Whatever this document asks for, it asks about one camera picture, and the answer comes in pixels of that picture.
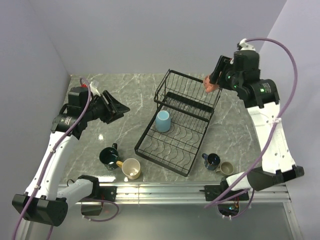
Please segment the pink mug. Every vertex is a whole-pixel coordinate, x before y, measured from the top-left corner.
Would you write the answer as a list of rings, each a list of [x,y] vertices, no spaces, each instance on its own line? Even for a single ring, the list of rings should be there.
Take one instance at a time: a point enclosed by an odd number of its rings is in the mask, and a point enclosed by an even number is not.
[[[205,92],[208,94],[208,93],[211,93],[211,92],[214,92],[215,90],[217,90],[219,88],[219,85],[218,84],[212,84],[210,83],[210,76],[207,75],[204,80],[203,80],[203,86],[204,86],[204,90]]]

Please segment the black wire dish rack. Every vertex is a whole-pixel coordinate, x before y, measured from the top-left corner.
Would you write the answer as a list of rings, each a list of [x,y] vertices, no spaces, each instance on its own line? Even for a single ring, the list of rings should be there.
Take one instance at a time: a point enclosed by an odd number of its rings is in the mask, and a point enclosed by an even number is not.
[[[206,93],[201,79],[168,70],[155,91],[154,102],[157,113],[170,113],[170,129],[159,132],[156,129],[156,117],[153,116],[134,147],[135,153],[187,177],[220,96],[220,90]]]

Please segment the light blue mug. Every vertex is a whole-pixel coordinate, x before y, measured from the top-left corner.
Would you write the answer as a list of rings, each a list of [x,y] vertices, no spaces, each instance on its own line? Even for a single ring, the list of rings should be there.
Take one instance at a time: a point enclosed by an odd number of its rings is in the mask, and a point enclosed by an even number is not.
[[[155,128],[158,132],[165,133],[171,128],[171,116],[167,110],[160,110],[155,118]]]

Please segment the dark green mug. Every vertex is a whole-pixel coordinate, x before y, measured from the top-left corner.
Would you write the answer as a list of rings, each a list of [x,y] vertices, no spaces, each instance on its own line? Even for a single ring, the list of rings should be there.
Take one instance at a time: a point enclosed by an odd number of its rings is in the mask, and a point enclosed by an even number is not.
[[[108,170],[115,170],[118,168],[118,144],[113,143],[111,147],[104,148],[99,154],[99,160]]]

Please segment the cream yellow mug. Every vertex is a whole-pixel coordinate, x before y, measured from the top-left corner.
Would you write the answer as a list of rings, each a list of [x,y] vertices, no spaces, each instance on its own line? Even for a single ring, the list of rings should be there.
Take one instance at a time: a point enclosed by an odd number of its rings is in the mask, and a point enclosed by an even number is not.
[[[117,161],[116,165],[121,168],[123,174],[130,180],[136,180],[141,174],[141,164],[135,158],[128,158],[125,161]]]

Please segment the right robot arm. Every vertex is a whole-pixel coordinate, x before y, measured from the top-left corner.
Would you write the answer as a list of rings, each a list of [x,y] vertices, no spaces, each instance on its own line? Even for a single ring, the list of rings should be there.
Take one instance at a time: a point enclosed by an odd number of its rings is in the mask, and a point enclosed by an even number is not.
[[[255,50],[238,50],[220,56],[209,76],[221,89],[234,91],[252,120],[261,153],[261,166],[235,173],[221,181],[220,194],[233,199],[239,190],[261,191],[304,176],[291,156],[280,117],[280,97],[271,79],[261,79],[260,56]]]

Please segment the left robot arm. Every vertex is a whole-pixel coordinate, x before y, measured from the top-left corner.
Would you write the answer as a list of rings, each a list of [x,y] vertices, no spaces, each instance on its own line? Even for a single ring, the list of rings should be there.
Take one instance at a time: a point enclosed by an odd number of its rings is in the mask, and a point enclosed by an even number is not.
[[[20,216],[58,227],[77,202],[99,199],[102,195],[97,177],[81,175],[71,186],[58,190],[62,173],[88,122],[99,119],[110,124],[129,111],[107,90],[95,93],[83,85],[71,88],[67,103],[52,122],[48,147],[32,182],[23,194],[13,197],[12,205]]]

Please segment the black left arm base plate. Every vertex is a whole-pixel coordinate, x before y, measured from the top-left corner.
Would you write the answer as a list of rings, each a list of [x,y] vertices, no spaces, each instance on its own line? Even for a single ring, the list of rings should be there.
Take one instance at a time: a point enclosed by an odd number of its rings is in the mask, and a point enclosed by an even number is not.
[[[117,194],[117,187],[116,186],[100,186],[93,190],[93,192],[85,197],[84,201],[91,201],[91,200],[106,200],[110,202],[115,202]]]

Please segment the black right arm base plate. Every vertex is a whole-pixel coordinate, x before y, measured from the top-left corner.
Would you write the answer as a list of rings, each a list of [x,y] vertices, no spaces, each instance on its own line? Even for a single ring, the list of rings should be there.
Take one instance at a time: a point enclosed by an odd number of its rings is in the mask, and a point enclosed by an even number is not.
[[[236,194],[239,194],[241,191],[243,191],[243,190],[242,189],[236,190],[236,191],[231,190],[221,199],[221,201],[224,199],[227,199],[229,197],[232,197]],[[223,190],[220,185],[205,185],[204,189],[200,190],[200,192],[204,192],[206,202],[211,202],[214,199],[216,199],[223,192]],[[248,192],[242,193],[241,195],[237,196],[236,198],[239,199],[240,201],[248,201],[249,200],[249,193]]]

